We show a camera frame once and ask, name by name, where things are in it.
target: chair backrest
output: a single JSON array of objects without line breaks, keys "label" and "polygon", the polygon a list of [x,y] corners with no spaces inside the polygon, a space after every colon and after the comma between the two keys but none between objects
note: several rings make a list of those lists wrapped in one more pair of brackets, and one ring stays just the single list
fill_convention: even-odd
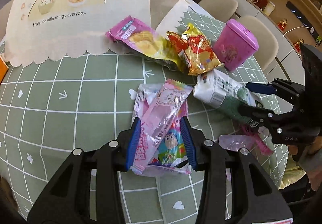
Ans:
[{"label": "chair backrest", "polygon": [[254,54],[260,68],[264,71],[276,57],[279,43],[272,32],[260,20],[253,16],[243,16],[237,19],[257,38],[259,49]]},{"label": "chair backrest", "polygon": [[0,40],[5,36],[5,31],[7,29],[7,22],[12,3],[13,0],[8,2],[4,7],[0,9]]},{"label": "chair backrest", "polygon": [[235,13],[238,2],[236,0],[202,0],[198,3],[213,18],[226,23]]}]

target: pink lid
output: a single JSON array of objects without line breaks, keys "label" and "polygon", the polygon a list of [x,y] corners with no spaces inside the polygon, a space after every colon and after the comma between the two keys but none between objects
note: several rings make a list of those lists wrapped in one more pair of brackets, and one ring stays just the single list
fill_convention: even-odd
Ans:
[{"label": "pink lid", "polygon": [[253,49],[258,50],[258,42],[254,34],[248,30],[244,25],[236,21],[235,19],[230,19],[227,25],[236,32],[240,37],[242,37]]}]

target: food cover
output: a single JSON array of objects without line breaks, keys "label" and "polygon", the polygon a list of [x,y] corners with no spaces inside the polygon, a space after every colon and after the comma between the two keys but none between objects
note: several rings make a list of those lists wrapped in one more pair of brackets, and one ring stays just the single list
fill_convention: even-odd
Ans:
[{"label": "food cover", "polygon": [[150,26],[150,0],[14,0],[5,58],[27,66],[66,54],[102,54],[112,45],[105,32],[128,15]]}]

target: table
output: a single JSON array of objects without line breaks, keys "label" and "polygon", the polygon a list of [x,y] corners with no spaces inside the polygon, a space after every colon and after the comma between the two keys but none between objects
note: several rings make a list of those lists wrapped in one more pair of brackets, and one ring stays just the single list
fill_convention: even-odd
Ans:
[{"label": "table", "polygon": [[[200,28],[212,41],[225,23],[186,12],[178,27],[183,32],[188,22]],[[267,82],[251,56],[229,76],[242,84]],[[133,55],[68,56],[41,65],[10,67],[0,85],[0,174],[9,180],[24,216],[48,180],[69,153],[77,147],[99,149],[118,133],[130,127],[133,90],[142,83],[161,83],[172,78],[189,85],[195,78],[171,72]],[[260,95],[266,108],[280,113],[275,96]],[[238,124],[194,99],[188,98],[189,121],[207,138],[239,133]],[[274,145],[270,157],[252,153],[279,186],[285,170],[288,149]],[[91,181],[91,217],[95,218],[95,172]],[[127,223],[194,223],[202,190],[203,172],[190,176],[148,178],[132,172],[119,173],[120,194]],[[227,182],[227,212],[231,215],[231,187]]]}]

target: red and gold snack bag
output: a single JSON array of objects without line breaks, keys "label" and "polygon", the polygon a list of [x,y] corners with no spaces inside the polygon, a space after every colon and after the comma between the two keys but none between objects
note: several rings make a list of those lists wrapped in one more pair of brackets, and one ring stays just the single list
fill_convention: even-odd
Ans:
[{"label": "red and gold snack bag", "polygon": [[191,23],[182,35],[175,32],[167,32],[167,35],[179,57],[189,68],[189,75],[197,76],[224,65],[213,52],[205,35]]}]

